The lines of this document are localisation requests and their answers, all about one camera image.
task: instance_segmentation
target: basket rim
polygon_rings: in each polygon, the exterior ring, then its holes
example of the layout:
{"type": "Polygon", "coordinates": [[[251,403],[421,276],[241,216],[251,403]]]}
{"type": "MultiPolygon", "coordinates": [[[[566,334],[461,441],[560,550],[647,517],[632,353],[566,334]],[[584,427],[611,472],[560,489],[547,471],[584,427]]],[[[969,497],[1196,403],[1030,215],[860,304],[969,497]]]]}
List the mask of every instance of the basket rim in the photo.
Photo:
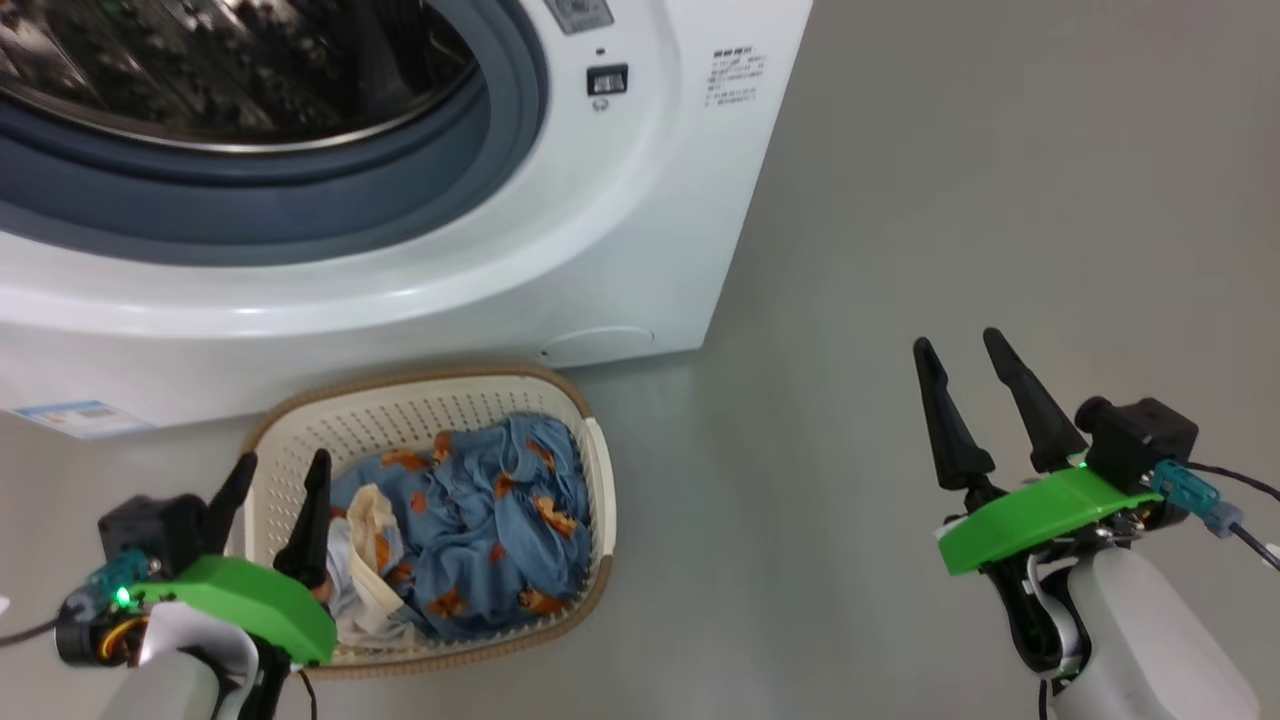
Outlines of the basket rim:
{"type": "Polygon", "coordinates": [[[553,373],[545,368],[538,368],[534,365],[489,365],[489,366],[461,366],[461,368],[443,368],[433,370],[412,370],[408,373],[398,373],[394,375],[383,375],[379,378],[369,378],[364,380],[352,380],[347,383],[337,383],[326,387],[320,387],[296,395],[284,402],[280,402],[275,407],[268,410],[262,420],[253,428],[253,430],[244,438],[244,443],[241,446],[241,452],[250,452],[257,450],[259,443],[271,429],[275,423],[289,413],[312,405],[315,402],[321,402],[324,400],[333,400],[334,397],[340,397],[343,395],[355,395],[357,392],[366,392],[370,389],[381,389],[385,387],[403,386],[421,382],[431,380],[457,380],[465,378],[489,378],[489,377],[516,377],[516,378],[534,378],[539,380],[548,382],[556,386],[557,389],[563,392],[577,407],[577,411],[582,415],[582,419],[590,419],[591,406],[588,405],[586,398],[579,392],[563,375],[559,373],[553,373]]]}
{"type": "MultiPolygon", "coordinates": [[[[285,415],[293,413],[294,410],[306,407],[307,405],[321,402],[325,400],[332,400],[334,397],[342,397],[344,395],[356,395],[360,392],[366,392],[371,389],[381,389],[387,387],[394,387],[401,384],[412,384],[420,382],[431,380],[452,380],[452,379],[466,379],[466,378],[481,378],[481,377],[522,377],[534,378],[538,380],[547,382],[554,386],[557,389],[563,392],[577,411],[582,415],[584,420],[594,420],[591,414],[591,406],[588,405],[586,398],[579,392],[564,377],[545,368],[538,368],[532,365],[490,365],[490,366],[460,366],[460,368],[444,368],[444,369],[431,369],[431,370],[417,370],[408,373],[398,373],[392,375],[384,375],[379,378],[370,378],[364,380],[353,380],[347,383],[337,383],[326,387],[320,387],[312,391],[303,392],[301,395],[293,396],[284,402],[280,402],[271,410],[266,413],[262,420],[256,428],[244,438],[244,443],[241,447],[241,452],[256,451],[257,446],[261,443],[262,438],[285,415]]],[[[609,584],[609,575],[613,570],[613,555],[604,555],[600,557],[600,565],[596,570],[595,582],[591,583],[591,589],[581,597],[581,602],[572,615],[564,618],[562,621],[550,625],[543,630],[538,630],[518,638],[512,638],[511,641],[489,644],[484,647],[477,647],[475,650],[466,650],[454,655],[447,655],[443,657],[420,657],[415,660],[398,660],[390,662],[375,662],[369,665],[321,665],[319,667],[307,667],[307,675],[316,680],[362,680],[369,678],[396,678],[403,675],[416,675],[420,673],[430,673],[435,670],[445,670],[449,667],[458,667],[462,665],[471,665],[475,662],[481,662],[484,660],[492,660],[495,657],[502,657],[506,655],[512,655],[524,650],[529,650],[540,644],[545,644],[554,641],[570,630],[577,628],[588,615],[600,603],[600,598],[604,596],[604,588],[609,584]]]]}

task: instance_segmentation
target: white cloth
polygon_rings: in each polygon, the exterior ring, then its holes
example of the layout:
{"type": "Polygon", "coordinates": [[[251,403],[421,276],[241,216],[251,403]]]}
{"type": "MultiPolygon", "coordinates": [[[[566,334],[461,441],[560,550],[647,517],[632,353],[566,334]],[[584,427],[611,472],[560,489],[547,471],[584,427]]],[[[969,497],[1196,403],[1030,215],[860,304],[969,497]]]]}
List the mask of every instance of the white cloth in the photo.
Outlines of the white cloth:
{"type": "Polygon", "coordinates": [[[338,626],[338,642],[343,644],[376,650],[412,647],[421,644],[424,638],[417,626],[404,619],[404,602],[361,559],[364,552],[352,552],[353,537],[360,538],[369,550],[374,548],[372,538],[378,534],[375,525],[380,525],[383,520],[376,518],[376,509],[383,503],[390,509],[387,497],[376,487],[367,486],[356,493],[356,501],[346,519],[334,518],[329,521],[329,550],[325,559],[325,569],[333,582],[329,612],[338,626]]]}

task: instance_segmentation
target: plastic basket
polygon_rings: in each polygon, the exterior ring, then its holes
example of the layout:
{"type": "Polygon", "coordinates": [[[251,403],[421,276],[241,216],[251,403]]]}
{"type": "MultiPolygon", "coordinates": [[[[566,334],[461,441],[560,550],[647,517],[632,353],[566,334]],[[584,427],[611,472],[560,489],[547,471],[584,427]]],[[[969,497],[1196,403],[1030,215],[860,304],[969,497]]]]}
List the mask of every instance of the plastic basket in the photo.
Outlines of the plastic basket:
{"type": "Polygon", "coordinates": [[[259,465],[244,502],[244,555],[269,566],[306,497],[302,479],[317,448],[333,455],[337,477],[366,455],[428,450],[440,430],[474,430],[517,411],[561,420],[577,442],[591,512],[591,568],[579,597],[556,616],[483,641],[339,646],[332,665],[308,673],[330,679],[426,673],[517,652],[576,628],[599,603],[613,564],[617,502],[608,446],[582,396],[534,368],[429,372],[323,388],[275,407],[248,437],[244,450],[257,452],[259,465]]]}

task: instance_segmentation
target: clothing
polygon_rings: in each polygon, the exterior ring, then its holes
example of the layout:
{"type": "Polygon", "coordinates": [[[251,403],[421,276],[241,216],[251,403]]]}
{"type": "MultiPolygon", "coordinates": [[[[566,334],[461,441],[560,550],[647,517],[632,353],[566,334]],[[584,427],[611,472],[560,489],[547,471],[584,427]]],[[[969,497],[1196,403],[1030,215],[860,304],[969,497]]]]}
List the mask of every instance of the clothing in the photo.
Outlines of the clothing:
{"type": "Polygon", "coordinates": [[[390,501],[376,486],[361,488],[351,507],[329,521],[325,571],[333,592],[329,612],[338,641],[357,647],[401,648],[417,644],[421,620],[408,611],[383,574],[404,555],[390,501]]]}
{"type": "Polygon", "coordinates": [[[591,555],[586,480],[563,423],[511,415],[494,427],[440,433],[429,452],[366,457],[330,498],[353,507],[376,486],[403,537],[380,574],[428,634],[474,639],[566,609],[591,555]]]}

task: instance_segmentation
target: connector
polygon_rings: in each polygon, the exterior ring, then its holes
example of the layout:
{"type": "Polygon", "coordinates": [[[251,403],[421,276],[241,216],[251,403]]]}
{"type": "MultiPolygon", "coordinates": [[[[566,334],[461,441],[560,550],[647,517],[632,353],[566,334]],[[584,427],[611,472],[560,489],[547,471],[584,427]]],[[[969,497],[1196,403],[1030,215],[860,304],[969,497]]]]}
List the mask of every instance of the connector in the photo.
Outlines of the connector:
{"type": "Polygon", "coordinates": [[[1222,493],[1217,492],[1217,488],[1171,460],[1156,464],[1151,492],[1158,493],[1165,502],[1181,507],[1201,520],[1208,518],[1213,507],[1222,501],[1222,493]]]}
{"type": "Polygon", "coordinates": [[[1219,538],[1231,537],[1231,525],[1244,521],[1244,512],[1230,502],[1224,502],[1217,488],[1172,460],[1156,464],[1151,491],[1164,497],[1165,502],[1203,520],[1208,532],[1219,538]]]}

